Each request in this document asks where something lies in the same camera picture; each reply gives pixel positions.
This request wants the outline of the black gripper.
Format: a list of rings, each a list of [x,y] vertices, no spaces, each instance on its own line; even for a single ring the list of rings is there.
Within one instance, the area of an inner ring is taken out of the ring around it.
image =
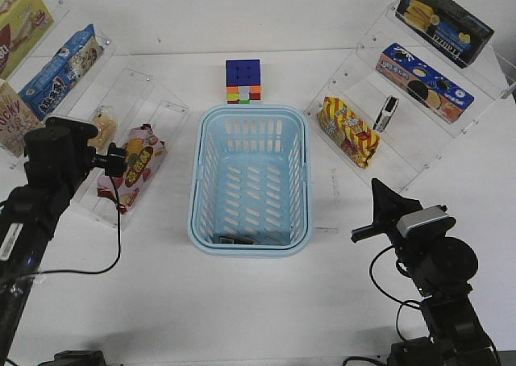
[[[28,184],[39,189],[64,189],[74,196],[92,168],[108,177],[122,177],[127,170],[127,151],[110,143],[107,154],[96,154],[89,140],[72,136],[63,127],[43,127],[24,136],[24,164]]]
[[[406,236],[417,225],[422,225],[422,209],[419,200],[404,198],[378,178],[371,181],[373,197],[373,220],[370,225],[352,230],[351,240],[361,240],[386,234],[394,247],[406,245]]]

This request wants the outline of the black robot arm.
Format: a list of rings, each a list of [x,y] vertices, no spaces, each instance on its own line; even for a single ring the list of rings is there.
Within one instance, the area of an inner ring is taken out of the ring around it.
[[[422,300],[429,334],[391,346],[388,365],[499,365],[493,341],[468,299],[468,283],[478,270],[475,252],[447,235],[456,224],[442,205],[425,208],[379,179],[371,181],[373,221],[352,231],[352,241],[388,236],[397,270],[410,278]]]
[[[24,137],[27,183],[11,191],[1,211],[1,361],[6,362],[48,242],[60,216],[93,168],[111,178],[126,171],[115,143],[99,155],[89,141],[98,129],[61,117]]]

